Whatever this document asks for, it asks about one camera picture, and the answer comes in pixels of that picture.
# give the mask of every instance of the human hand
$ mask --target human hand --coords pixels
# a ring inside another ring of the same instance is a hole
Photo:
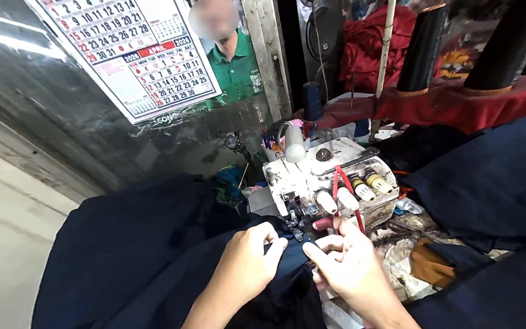
[[[263,246],[273,243],[264,254]],[[269,222],[237,232],[227,243],[215,273],[182,326],[183,329],[224,328],[235,313],[259,295],[275,277],[288,246]]]
[[[318,266],[318,289],[332,287],[362,318],[376,328],[418,328],[389,285],[372,242],[352,220],[334,218],[340,235],[304,243],[304,253]]]
[[[272,243],[264,254],[263,246]],[[237,232],[227,243],[208,286],[231,296],[239,307],[259,295],[275,277],[288,245],[269,222]]]

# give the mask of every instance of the red cloth pile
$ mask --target red cloth pile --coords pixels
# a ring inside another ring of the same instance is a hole
[[[304,122],[304,132],[336,128],[356,120],[390,119],[408,125],[442,124],[473,133],[499,126],[526,116],[526,77],[521,76],[512,89],[500,95],[472,95],[465,90],[464,80],[434,80],[425,94],[402,97],[395,87],[383,89],[375,106],[375,97],[342,98],[325,106],[324,116],[318,121]],[[303,110],[293,114],[303,118]]]
[[[383,49],[384,24],[387,6],[381,6],[365,20],[344,22],[344,54],[340,60],[340,81],[345,81],[345,90],[374,94],[379,76],[380,53]],[[389,48],[384,85],[396,84],[407,54],[411,33],[417,15],[405,6],[395,7],[393,35]]]

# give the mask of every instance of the green polo shirt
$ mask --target green polo shirt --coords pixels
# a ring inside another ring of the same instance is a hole
[[[230,62],[218,46],[208,53],[208,61],[223,92],[206,102],[209,108],[223,107],[263,92],[261,73],[251,37],[242,33],[240,29],[237,29],[237,33],[237,49]]]

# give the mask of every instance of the white paper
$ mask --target white paper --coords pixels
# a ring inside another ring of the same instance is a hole
[[[26,0],[131,123],[221,94],[184,0]]]

